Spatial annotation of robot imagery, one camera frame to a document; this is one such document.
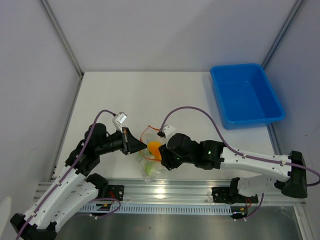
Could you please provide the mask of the orange yellow mango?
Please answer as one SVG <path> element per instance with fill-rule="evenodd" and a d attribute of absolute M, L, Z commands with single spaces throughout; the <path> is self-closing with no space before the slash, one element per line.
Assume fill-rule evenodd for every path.
<path fill-rule="evenodd" d="M 154 157 L 155 160 L 161 161 L 162 156 L 159 150 L 159 147 L 161 147 L 162 144 L 159 141 L 150 141 L 147 144 L 147 149 L 150 152 L 150 154 Z"/>

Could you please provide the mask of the clear zip bag orange zipper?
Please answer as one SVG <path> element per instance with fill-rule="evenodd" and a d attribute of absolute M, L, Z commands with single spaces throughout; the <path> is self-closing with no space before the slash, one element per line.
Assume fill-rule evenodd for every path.
<path fill-rule="evenodd" d="M 159 147 L 166 143 L 165 138 L 158 136 L 159 129 L 148 125 L 141 133 L 140 141 L 146 144 L 147 148 L 138 152 L 137 164 L 141 176 L 145 182 L 155 180 L 160 174 L 167 171 L 162 165 L 162 157 Z"/>

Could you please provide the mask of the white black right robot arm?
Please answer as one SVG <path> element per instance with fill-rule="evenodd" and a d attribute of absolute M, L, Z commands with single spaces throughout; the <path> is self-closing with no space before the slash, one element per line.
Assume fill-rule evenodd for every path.
<path fill-rule="evenodd" d="M 275 191 L 296 199 L 308 196 L 306 164 L 299 151 L 255 156 L 251 152 L 230 150 L 223 142 L 215 140 L 196 142 L 182 133 L 174 134 L 158 149 L 161 164 L 169 171 L 186 163 L 203 170 L 235 169 L 255 173 L 254 177 L 231 180 L 228 196 L 234 202 Z"/>

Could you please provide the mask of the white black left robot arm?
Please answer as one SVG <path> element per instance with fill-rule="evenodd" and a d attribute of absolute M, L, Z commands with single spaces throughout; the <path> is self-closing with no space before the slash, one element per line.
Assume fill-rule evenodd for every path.
<path fill-rule="evenodd" d="M 92 124 L 42 197 L 25 213 L 16 213 L 10 219 L 16 238 L 54 240 L 67 221 L 87 203 L 113 202 L 114 198 L 109 197 L 109 182 L 91 173 L 100 163 L 100 156 L 116 151 L 130 155 L 146 148 L 127 127 L 108 134 L 104 124 Z"/>

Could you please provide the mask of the blue plastic bin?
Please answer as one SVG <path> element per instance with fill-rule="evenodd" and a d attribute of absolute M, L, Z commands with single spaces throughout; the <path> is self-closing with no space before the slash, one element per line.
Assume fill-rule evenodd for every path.
<path fill-rule="evenodd" d="M 218 65 L 210 69 L 210 75 L 225 129 L 266 127 L 285 118 L 285 110 L 261 65 Z"/>

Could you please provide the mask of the aluminium extrusion rail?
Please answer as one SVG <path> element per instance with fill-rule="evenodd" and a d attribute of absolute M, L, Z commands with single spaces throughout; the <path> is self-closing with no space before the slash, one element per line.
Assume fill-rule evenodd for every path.
<path fill-rule="evenodd" d="M 122 203 L 205 205 L 213 204 L 212 188 L 228 187 L 227 180 L 153 180 L 110 179 L 110 185 L 123 185 Z M 36 203 L 52 182 L 40 182 L 32 203 Z M 305 206 L 306 200 L 283 196 L 279 192 L 264 194 L 262 206 Z"/>

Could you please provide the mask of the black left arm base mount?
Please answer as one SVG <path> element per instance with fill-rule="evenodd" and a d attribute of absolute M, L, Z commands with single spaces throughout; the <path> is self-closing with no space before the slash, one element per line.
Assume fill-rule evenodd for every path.
<path fill-rule="evenodd" d="M 98 173 L 91 174 L 87 177 L 86 182 L 91 183 L 98 190 L 97 199 L 112 198 L 119 201 L 123 200 L 123 185 L 112 185 L 109 181 Z"/>

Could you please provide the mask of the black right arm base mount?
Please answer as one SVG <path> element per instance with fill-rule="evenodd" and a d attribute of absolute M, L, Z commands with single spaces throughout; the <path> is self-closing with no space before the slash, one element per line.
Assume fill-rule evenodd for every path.
<path fill-rule="evenodd" d="M 233 205 L 245 203 L 257 204 L 259 202 L 257 195 L 246 197 L 237 192 L 232 193 L 230 192 L 230 187 L 213 187 L 211 189 L 211 195 L 214 203 Z"/>

